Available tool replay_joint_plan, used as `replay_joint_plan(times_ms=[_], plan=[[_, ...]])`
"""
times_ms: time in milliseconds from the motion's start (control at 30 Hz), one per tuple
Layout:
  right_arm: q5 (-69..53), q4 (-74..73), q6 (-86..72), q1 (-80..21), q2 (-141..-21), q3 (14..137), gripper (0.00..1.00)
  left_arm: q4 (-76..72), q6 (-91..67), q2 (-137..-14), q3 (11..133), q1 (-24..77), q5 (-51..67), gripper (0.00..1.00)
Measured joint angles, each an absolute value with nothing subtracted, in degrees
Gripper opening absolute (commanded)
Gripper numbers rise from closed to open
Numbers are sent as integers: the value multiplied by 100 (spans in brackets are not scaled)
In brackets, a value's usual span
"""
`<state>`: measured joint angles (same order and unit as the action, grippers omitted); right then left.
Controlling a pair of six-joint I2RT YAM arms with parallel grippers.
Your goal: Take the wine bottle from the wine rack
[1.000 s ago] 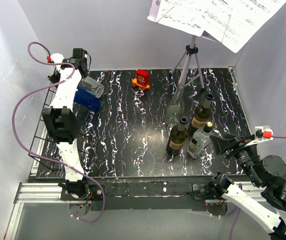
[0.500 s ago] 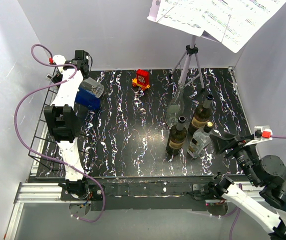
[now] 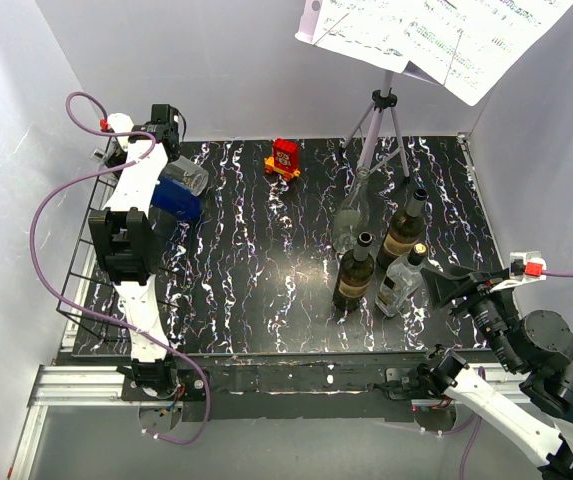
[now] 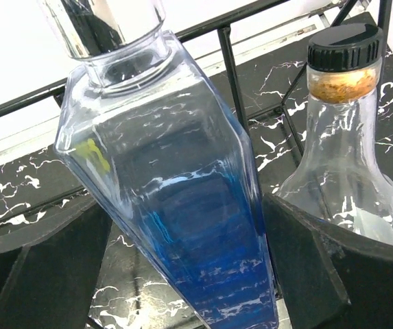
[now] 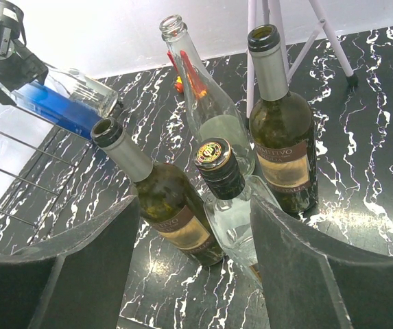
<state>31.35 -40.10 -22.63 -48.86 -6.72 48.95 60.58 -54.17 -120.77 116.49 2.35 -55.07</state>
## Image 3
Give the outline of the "blue clear vodka bottle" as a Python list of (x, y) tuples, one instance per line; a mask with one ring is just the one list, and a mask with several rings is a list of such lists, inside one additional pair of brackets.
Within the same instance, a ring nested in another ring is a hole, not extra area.
[(106, 156), (104, 172), (116, 178), (113, 191), (104, 207), (112, 212), (141, 211), (152, 207), (172, 214), (180, 220), (192, 220), (200, 215), (200, 198), (192, 195), (183, 185), (161, 176), (172, 160), (164, 147), (156, 145), (145, 158), (147, 147), (142, 142), (130, 145), (124, 152), (117, 147)]

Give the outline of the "dark red wine bottle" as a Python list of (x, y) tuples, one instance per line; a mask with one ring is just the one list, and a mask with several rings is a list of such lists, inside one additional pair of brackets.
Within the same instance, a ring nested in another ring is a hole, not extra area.
[(386, 269), (394, 260), (407, 254), (425, 232), (424, 206), (427, 192), (417, 188), (408, 203), (392, 216), (376, 262)]

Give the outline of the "clear glass bottle top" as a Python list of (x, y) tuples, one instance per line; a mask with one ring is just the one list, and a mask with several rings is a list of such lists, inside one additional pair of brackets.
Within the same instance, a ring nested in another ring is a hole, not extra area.
[(162, 170), (161, 176), (183, 185), (196, 197), (206, 190), (209, 181), (208, 172), (183, 155), (169, 162)]

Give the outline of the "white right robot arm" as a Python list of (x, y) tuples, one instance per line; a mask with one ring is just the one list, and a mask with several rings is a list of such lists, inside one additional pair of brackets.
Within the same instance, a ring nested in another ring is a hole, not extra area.
[(432, 306), (469, 314), (503, 370), (521, 379), (521, 397), (547, 419), (527, 413), (462, 356), (441, 347), (418, 366), (420, 389), (464, 404), (511, 440), (542, 478), (573, 479), (573, 332), (567, 322), (550, 310), (521, 316), (507, 270), (424, 268), (421, 275)]

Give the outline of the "green white wine bottle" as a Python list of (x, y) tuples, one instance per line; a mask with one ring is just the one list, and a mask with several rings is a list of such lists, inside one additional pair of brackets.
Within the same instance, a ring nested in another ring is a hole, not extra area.
[(375, 271), (375, 260), (370, 254), (372, 242), (373, 236), (362, 232), (355, 246), (342, 256), (332, 298), (336, 308), (352, 312), (359, 307)]

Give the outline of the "clear round glass bottle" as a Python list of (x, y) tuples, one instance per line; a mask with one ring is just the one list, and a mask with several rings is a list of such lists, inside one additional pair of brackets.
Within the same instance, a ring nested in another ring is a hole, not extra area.
[(340, 204), (333, 222), (331, 245), (340, 255), (352, 249), (358, 235), (369, 221), (367, 187), (370, 171), (365, 166), (356, 169), (351, 189)]

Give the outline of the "clear square liquor bottle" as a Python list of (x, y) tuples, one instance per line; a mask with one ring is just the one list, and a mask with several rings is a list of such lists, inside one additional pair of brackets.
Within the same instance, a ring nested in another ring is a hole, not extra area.
[(411, 250), (394, 260), (387, 268), (375, 298), (376, 306), (392, 318), (421, 286), (421, 268), (427, 256), (424, 243), (416, 243)]

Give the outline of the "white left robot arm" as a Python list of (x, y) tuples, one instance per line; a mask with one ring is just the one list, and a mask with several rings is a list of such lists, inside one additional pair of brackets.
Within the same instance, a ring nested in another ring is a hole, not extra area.
[(130, 378), (159, 400), (177, 392), (179, 377), (168, 359), (169, 341), (157, 304), (161, 244), (149, 210), (158, 178), (179, 149), (178, 116), (179, 111), (169, 104), (154, 104), (150, 120), (143, 125), (135, 125), (124, 114), (109, 116), (110, 130), (128, 131), (133, 137), (123, 145), (126, 167), (113, 193), (88, 218), (98, 264), (123, 303), (125, 322), (131, 328)]

